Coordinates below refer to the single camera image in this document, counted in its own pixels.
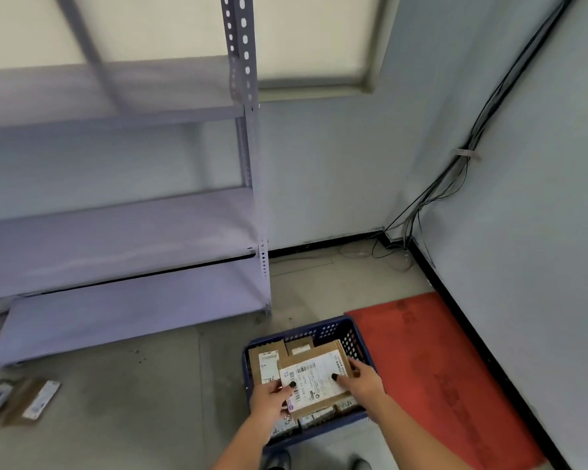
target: black shoe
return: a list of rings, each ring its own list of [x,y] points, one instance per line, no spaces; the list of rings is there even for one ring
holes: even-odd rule
[[[264,465],[263,468],[264,470],[291,470],[290,452],[287,450],[279,450],[277,453],[272,454],[266,460],[266,465]]]
[[[353,462],[352,470],[372,470],[372,467],[364,459],[357,459]]]

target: red mat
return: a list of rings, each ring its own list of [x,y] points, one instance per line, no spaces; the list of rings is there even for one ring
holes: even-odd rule
[[[479,470],[530,470],[546,461],[438,293],[348,313],[385,391]]]

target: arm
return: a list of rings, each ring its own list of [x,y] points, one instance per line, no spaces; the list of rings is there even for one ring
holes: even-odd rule
[[[235,437],[212,470],[257,470],[263,446],[270,440],[274,423],[286,414],[283,401],[296,387],[295,382],[277,391],[281,381],[255,386],[251,397],[251,415],[244,421]]]
[[[349,358],[359,376],[333,375],[366,408],[381,428],[387,446],[400,470],[470,470],[470,466],[425,431],[383,389],[375,370]]]

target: concrete floor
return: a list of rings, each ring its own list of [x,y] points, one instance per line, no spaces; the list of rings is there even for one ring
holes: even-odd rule
[[[431,291],[418,267],[398,272],[395,259],[349,259],[329,248],[271,260],[269,319],[236,316],[0,370],[0,378],[39,375],[63,383],[36,426],[0,428],[0,469],[209,468],[248,415],[240,365],[245,344]],[[295,470],[345,469],[355,455],[375,470],[396,468],[369,420],[290,451]]]

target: blue plastic crate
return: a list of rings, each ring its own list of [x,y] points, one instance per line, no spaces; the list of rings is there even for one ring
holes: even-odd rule
[[[275,333],[268,337],[252,340],[242,353],[242,368],[244,371],[244,385],[246,386],[246,398],[250,402],[253,393],[253,379],[251,377],[251,365],[248,357],[248,350],[260,345],[266,345],[280,339],[285,342],[292,341],[303,337],[312,337],[314,345],[319,346],[335,339],[342,342],[344,351],[347,355],[363,363],[366,363],[376,369],[368,348],[362,339],[362,336],[350,316],[337,316],[329,320],[318,321],[316,323],[300,326],[286,332]],[[264,447],[264,453],[274,452],[286,447],[298,444],[316,435],[325,434],[347,424],[352,424],[358,420],[368,417],[368,414],[362,407],[356,407],[346,415],[338,415],[331,420],[322,424],[310,427],[308,429],[295,429],[291,434],[280,435],[270,439],[270,442]]]

